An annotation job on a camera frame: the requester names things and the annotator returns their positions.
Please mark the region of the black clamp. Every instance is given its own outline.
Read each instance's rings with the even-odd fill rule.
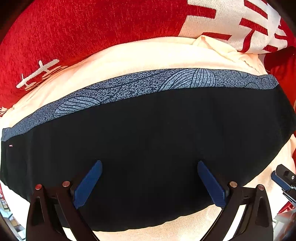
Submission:
[[[240,205],[246,205],[246,207],[230,241],[273,241],[271,210],[263,185],[246,188],[238,186],[233,181],[227,183],[220,174],[211,172],[202,161],[198,163],[197,169],[214,204],[222,208],[201,241],[223,241]]]
[[[283,195],[296,207],[296,175],[280,164],[272,172],[271,179],[282,188]]]
[[[75,192],[79,190],[85,178],[88,178],[86,188],[89,188],[91,178],[95,185],[100,177],[101,167],[102,163],[98,161],[72,182],[65,181],[55,188],[47,189],[41,184],[36,185],[28,213],[26,240],[69,241],[54,206],[59,205],[77,241],[99,241],[77,210],[79,205],[75,205]]]

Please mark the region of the red fabric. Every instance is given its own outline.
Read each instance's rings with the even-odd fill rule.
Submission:
[[[1,196],[2,196],[2,199],[5,201],[5,197],[4,197],[4,195],[3,195],[3,191],[2,191],[1,184],[0,184],[0,194],[1,194]]]
[[[291,105],[296,101],[296,48],[289,47],[272,54],[266,54],[265,69],[274,75]]]
[[[296,165],[296,150],[294,151],[293,159],[294,159],[294,161],[295,161],[295,165]]]
[[[290,202],[287,202],[286,205],[283,206],[283,208],[278,213],[285,213],[293,209],[295,209],[295,207]]]
[[[262,0],[35,0],[0,45],[0,116],[54,73],[121,43],[205,33],[242,52],[293,45],[269,8]]]

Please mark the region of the red pillow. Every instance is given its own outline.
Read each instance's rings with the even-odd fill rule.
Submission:
[[[35,0],[0,45],[0,115],[54,73],[110,46],[201,34],[252,53],[295,43],[265,0]]]
[[[289,47],[272,54],[266,54],[264,66],[274,75],[291,105],[296,105],[296,48]]]

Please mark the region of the rivet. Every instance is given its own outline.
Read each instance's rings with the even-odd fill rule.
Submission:
[[[237,187],[237,183],[236,182],[230,182],[229,183],[231,187],[236,188]]]
[[[63,187],[68,187],[68,186],[70,186],[70,182],[69,181],[64,181],[63,182]]]
[[[40,190],[42,188],[42,185],[41,184],[37,184],[36,186],[35,186],[35,189],[36,190]]]
[[[263,191],[263,190],[264,190],[264,186],[261,185],[261,184],[259,184],[259,185],[258,185],[258,189],[261,190],[261,191]]]

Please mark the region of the blue clamp pad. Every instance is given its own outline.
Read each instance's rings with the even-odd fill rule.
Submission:
[[[97,161],[87,175],[83,178],[74,192],[74,206],[76,209],[82,207],[89,195],[91,194],[94,186],[100,178],[103,171],[103,164],[101,161]]]
[[[286,184],[282,179],[280,179],[277,175],[276,175],[276,171],[273,171],[271,174],[271,179],[278,184],[282,189],[284,189],[285,191],[289,191],[291,188],[288,184]]]
[[[214,204],[224,208],[226,206],[225,190],[202,161],[197,164],[197,172]]]

